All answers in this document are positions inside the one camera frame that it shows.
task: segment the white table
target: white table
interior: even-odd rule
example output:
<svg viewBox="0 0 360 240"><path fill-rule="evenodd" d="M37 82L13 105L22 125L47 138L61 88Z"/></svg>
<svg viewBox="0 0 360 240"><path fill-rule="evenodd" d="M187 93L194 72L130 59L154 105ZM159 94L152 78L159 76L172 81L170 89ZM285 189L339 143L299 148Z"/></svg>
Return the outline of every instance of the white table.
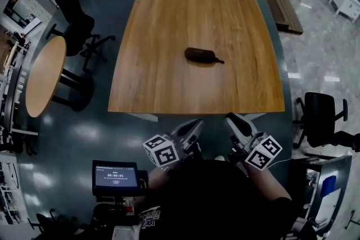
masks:
<svg viewBox="0 0 360 240"><path fill-rule="evenodd" d="M353 23L360 15L360 2L358 0L329 0L329 3L331 4L332 1L337 6L336 14L339 12L346 14L353 20Z"/></svg>

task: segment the marble floor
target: marble floor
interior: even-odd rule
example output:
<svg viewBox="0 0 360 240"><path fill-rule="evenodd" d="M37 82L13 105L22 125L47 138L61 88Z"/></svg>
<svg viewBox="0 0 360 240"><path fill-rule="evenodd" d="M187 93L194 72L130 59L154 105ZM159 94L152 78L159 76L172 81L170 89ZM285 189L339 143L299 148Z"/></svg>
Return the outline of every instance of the marble floor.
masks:
<svg viewBox="0 0 360 240"><path fill-rule="evenodd" d="M345 98L348 101L348 121L338 120L335 131L359 133L360 21L353 24L344 15L335 15L335 8L329 5L329 0L290 1L304 29L301 36L280 33L293 103L296 98L304 97L306 92L326 93L334 97L338 113L343 109ZM294 104L294 119L301 115L300 106ZM295 141L298 141L299 136L300 131L294 130ZM301 147L309 147L306 140ZM346 147L331 145L320 147L319 150L329 156L341 156L351 151ZM360 218L360 157L353 151L352 153L354 156L349 184L329 239L352 240L359 239L360 236L359 226L350 225L348 230L344 229L351 210L355 209L355 220Z"/></svg>

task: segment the digital display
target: digital display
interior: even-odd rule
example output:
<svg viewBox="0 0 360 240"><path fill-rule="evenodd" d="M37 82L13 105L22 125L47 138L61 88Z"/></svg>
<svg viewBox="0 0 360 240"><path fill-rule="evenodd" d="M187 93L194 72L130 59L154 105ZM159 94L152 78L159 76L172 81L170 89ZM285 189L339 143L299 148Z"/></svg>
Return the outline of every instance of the digital display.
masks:
<svg viewBox="0 0 360 240"><path fill-rule="evenodd" d="M95 185L108 187L137 187L135 169L132 167L96 166Z"/></svg>

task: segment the office chair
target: office chair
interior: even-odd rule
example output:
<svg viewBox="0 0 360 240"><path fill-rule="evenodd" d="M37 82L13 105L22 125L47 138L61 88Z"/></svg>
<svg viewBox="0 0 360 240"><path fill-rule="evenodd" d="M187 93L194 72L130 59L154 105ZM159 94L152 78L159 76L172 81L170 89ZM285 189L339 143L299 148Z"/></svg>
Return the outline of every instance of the office chair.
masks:
<svg viewBox="0 0 360 240"><path fill-rule="evenodd" d="M115 40L115 36L110 35L96 42L96 39L100 38L100 35L91 34L94 25L94 18L83 13L72 20L64 33L56 30L56 24L54 24L46 35L46 39L48 39L51 34L63 36L66 41L66 56L77 55L81 50L83 50L83 46L85 44L87 46L87 49L82 51L80 55L86 57L83 71L89 72L86 66L90 60L92 53L95 53L98 57L100 57L103 62L107 62L107 59L102 57L101 54L96 50L96 48L108 41L109 39ZM86 40L89 38L92 38L90 44L86 43Z"/></svg>
<svg viewBox="0 0 360 240"><path fill-rule="evenodd" d="M298 143L294 143L294 148L300 147L305 136L312 147L323 146L326 144L342 145L351 147L356 152L360 151L360 134L351 135L344 131L334 133L335 121L341 117L344 121L348 119L348 102L343 100L343 110L335 114L335 101L332 96L307 92L305 94L305 104L301 98L296 100L301 105L303 116L301 120L294 120L292 123L300 124L304 129Z"/></svg>

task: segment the white shoe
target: white shoe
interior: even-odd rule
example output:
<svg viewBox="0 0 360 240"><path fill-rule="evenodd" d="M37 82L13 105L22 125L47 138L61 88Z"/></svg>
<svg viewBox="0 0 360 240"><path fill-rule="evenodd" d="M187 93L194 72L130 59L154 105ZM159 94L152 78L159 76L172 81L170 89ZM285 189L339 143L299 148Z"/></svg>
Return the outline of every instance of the white shoe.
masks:
<svg viewBox="0 0 360 240"><path fill-rule="evenodd" d="M225 161L225 157L222 155L219 155L219 156L215 157L215 160Z"/></svg>

